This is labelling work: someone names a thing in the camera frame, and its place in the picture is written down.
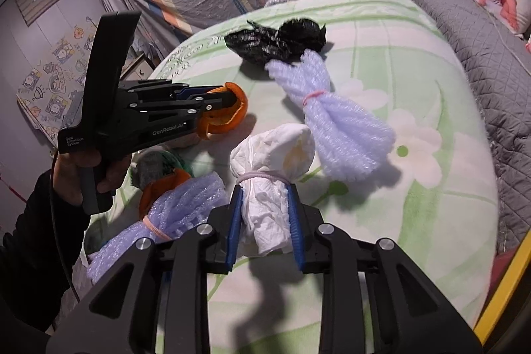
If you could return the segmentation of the left forearm black sleeve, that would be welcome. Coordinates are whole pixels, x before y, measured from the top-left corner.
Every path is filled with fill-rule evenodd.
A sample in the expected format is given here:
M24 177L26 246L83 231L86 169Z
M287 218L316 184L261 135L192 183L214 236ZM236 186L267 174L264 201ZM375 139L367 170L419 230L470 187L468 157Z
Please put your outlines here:
M90 217L39 176L1 246L1 352L43 353Z

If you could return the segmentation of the person's left hand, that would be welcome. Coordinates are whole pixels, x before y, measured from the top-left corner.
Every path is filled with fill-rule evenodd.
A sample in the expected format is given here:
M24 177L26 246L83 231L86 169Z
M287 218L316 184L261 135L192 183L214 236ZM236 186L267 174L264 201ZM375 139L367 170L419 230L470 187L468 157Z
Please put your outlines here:
M114 161L103 179L97 184L101 194L115 192L122 185L130 167L132 154ZM82 151L71 154L59 154L53 169L53 189L67 203L80 206L83 202L80 173L82 168L94 168L102 161L98 151Z

